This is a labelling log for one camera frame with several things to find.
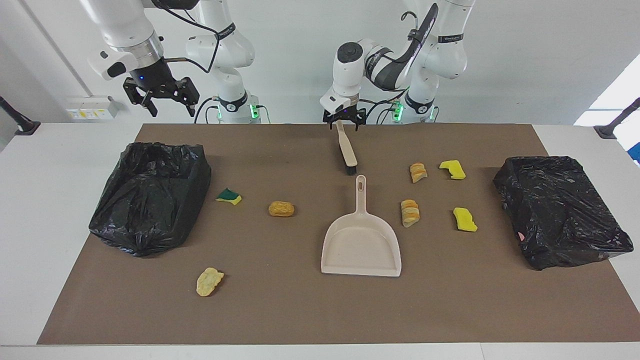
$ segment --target black garbage bag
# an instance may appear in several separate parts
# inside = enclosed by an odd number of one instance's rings
[[[634,249],[572,158],[508,158],[493,183],[535,269],[579,266]]]
[[[202,145],[131,143],[104,187],[89,230],[147,256],[182,245],[211,182]]]

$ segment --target black pole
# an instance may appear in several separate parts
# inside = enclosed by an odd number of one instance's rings
[[[629,115],[631,115],[632,112],[636,111],[638,108],[640,108],[640,97],[638,97],[636,101],[634,101],[631,105],[629,105],[628,108],[622,110],[622,113],[620,113],[620,115],[618,115],[618,117],[616,117],[609,125],[594,126],[593,128],[595,129],[596,133],[600,135],[601,138],[615,139],[616,135],[613,135],[613,129],[615,129],[616,126],[622,124],[622,122]]]
[[[0,108],[6,111],[9,116],[13,118],[16,124],[18,124],[18,130],[15,131],[16,135],[31,135],[33,134],[38,126],[40,126],[39,121],[31,121],[28,117],[19,113],[16,109],[14,109],[8,102],[4,99],[4,97],[0,96]]]

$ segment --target white table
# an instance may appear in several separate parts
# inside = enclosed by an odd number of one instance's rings
[[[140,125],[42,124],[0,152],[0,359],[638,359],[640,343],[35,346],[120,152]],[[535,126],[551,155],[583,166],[640,239],[640,168],[591,128]],[[636,307],[640,253],[611,260]]]

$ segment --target brown table surface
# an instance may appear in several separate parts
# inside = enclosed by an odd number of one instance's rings
[[[533,270],[492,179],[510,156],[547,155],[531,126],[418,124],[347,132],[369,212],[397,234],[399,278],[323,275],[324,234],[354,211],[337,135],[320,125],[144,125],[137,141],[204,145],[211,188],[187,242],[133,258],[89,236],[40,344],[317,344],[640,341],[640,315],[610,262]],[[449,179],[441,161],[460,160]],[[408,167],[427,179],[412,184]],[[224,188],[238,206],[214,201]],[[401,225],[411,198],[421,220]],[[273,200],[295,204],[273,218]],[[456,230],[468,208],[476,233]],[[210,297],[195,281],[225,272]]]

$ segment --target white dustpan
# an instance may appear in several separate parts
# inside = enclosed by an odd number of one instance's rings
[[[334,221],[324,237],[321,271],[329,274],[400,276],[394,230],[367,212],[367,178],[356,177],[356,212]]]

